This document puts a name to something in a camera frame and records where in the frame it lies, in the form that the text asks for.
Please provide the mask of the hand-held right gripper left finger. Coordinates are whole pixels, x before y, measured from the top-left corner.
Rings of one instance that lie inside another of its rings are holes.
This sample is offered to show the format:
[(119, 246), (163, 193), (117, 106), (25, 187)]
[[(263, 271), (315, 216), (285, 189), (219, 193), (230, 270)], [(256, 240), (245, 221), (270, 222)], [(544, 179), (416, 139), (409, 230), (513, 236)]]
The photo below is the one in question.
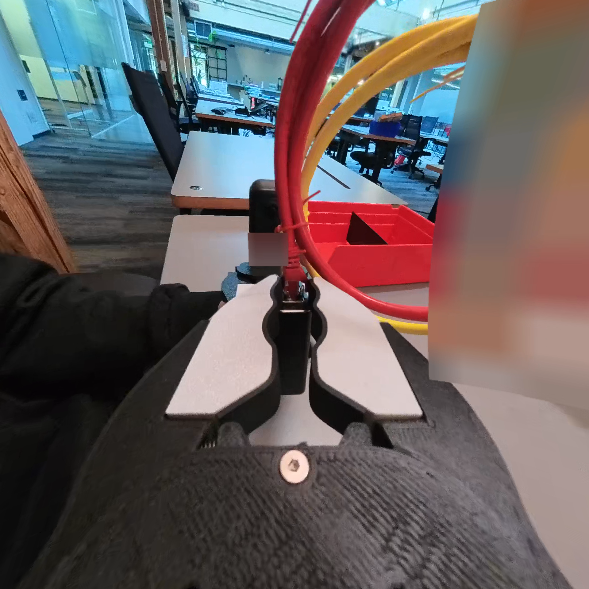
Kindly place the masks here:
[(166, 408), (168, 418), (235, 422), (253, 431), (276, 413), (281, 292), (281, 278), (270, 275), (210, 319)]

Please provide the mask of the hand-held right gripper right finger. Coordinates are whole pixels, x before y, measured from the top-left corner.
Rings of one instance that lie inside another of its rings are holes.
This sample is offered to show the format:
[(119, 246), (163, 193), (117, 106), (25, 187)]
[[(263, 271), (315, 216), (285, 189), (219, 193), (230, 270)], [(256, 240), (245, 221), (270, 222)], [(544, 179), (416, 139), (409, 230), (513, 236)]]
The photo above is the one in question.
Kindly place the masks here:
[(423, 409), (376, 316), (320, 277), (310, 299), (313, 413), (339, 433), (352, 423), (420, 421)]

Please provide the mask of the black ethernet splitter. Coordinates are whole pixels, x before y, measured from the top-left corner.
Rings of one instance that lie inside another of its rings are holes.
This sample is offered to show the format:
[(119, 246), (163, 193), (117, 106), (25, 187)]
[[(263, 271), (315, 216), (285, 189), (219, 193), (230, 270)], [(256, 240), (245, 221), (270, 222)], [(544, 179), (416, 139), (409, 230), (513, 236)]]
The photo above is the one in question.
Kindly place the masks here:
[(282, 396), (305, 391), (312, 312), (304, 300), (284, 300), (279, 309), (276, 338)]

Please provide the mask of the person's left forearm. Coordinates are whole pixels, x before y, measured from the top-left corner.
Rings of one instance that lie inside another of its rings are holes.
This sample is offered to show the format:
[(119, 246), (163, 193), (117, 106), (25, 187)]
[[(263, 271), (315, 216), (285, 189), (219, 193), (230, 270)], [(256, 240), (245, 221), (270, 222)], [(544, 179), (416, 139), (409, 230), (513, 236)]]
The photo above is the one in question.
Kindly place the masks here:
[(95, 290), (1, 254), (1, 588), (32, 567), (126, 394), (226, 302), (183, 284)]

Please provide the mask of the long white table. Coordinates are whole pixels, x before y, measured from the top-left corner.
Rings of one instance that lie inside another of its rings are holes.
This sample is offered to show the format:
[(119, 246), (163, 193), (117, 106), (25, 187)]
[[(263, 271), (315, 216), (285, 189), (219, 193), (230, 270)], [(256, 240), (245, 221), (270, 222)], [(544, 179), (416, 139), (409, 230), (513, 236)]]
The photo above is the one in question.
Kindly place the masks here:
[[(274, 179), (274, 140), (192, 131), (171, 189), (177, 209), (247, 210), (251, 184)], [(310, 184), (315, 202), (406, 202), (328, 156)]]

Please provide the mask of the black bin divider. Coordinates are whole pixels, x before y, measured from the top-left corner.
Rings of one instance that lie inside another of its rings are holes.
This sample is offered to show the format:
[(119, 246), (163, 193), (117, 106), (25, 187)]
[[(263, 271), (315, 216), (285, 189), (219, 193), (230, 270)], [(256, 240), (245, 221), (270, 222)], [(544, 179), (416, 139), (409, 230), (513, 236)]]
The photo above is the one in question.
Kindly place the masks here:
[(378, 245), (386, 246), (387, 241), (383, 239), (372, 227), (370, 227), (355, 212), (351, 213), (348, 232), (346, 235), (348, 244), (354, 246), (360, 245)]

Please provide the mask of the red plastic bin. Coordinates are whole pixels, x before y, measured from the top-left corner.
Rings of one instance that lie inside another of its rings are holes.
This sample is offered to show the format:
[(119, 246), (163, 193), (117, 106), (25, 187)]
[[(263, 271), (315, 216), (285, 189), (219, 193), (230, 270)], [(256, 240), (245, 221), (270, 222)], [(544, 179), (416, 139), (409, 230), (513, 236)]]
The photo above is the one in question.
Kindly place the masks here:
[[(354, 287), (428, 283), (434, 223), (405, 205), (364, 202), (310, 202), (311, 236), (322, 258)], [(386, 246), (349, 245), (346, 235), (355, 212)]]

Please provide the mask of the wood top desk black legs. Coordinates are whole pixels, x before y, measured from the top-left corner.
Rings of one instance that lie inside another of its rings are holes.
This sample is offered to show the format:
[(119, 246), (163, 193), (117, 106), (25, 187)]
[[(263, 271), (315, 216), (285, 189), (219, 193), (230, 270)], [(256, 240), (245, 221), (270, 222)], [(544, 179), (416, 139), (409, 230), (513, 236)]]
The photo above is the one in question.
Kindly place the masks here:
[(360, 143), (373, 143), (374, 151), (359, 151), (361, 172), (364, 178), (372, 181), (382, 187), (379, 175), (382, 170), (389, 170), (394, 167), (396, 151), (399, 146), (411, 145), (413, 141), (401, 137), (378, 137), (369, 133), (368, 127), (359, 127), (357, 125), (345, 124), (337, 133), (337, 150), (335, 151), (335, 160), (346, 164), (348, 153), (351, 148)]

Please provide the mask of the black office chair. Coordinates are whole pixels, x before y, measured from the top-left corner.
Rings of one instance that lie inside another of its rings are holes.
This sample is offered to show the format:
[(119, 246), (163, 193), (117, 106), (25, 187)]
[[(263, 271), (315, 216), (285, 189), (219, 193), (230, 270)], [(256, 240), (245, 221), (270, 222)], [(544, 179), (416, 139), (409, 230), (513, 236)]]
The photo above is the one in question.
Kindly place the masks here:
[(177, 175), (184, 145), (170, 117), (167, 102), (153, 73), (121, 64), (133, 106), (141, 115), (172, 180)]
[(415, 172), (419, 172), (422, 175), (425, 173), (417, 168), (417, 162), (420, 158), (430, 157), (431, 152), (426, 150), (429, 139), (421, 137), (421, 124), (422, 117), (411, 114), (403, 114), (401, 117), (401, 137), (407, 138), (413, 143), (411, 145), (401, 145), (398, 149), (398, 155), (403, 155), (408, 160), (405, 164), (395, 164), (391, 170), (391, 174), (395, 170), (402, 167), (409, 167), (409, 177)]

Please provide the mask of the blue plastic bin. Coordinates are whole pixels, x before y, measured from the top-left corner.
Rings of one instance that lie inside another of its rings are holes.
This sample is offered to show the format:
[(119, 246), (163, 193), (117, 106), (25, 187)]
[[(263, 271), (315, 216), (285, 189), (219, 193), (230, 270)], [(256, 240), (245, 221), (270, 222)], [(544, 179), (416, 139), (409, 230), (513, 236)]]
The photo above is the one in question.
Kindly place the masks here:
[(402, 113), (382, 115), (379, 119), (371, 121), (369, 133), (378, 137), (402, 136), (406, 117)]

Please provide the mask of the wooden post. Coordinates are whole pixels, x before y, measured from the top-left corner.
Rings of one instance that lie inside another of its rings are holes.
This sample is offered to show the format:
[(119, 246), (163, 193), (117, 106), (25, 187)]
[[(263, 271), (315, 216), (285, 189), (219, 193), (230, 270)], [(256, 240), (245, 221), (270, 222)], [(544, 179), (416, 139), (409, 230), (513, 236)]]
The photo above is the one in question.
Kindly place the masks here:
[(44, 194), (1, 114), (1, 253), (43, 261), (61, 274), (78, 272)]

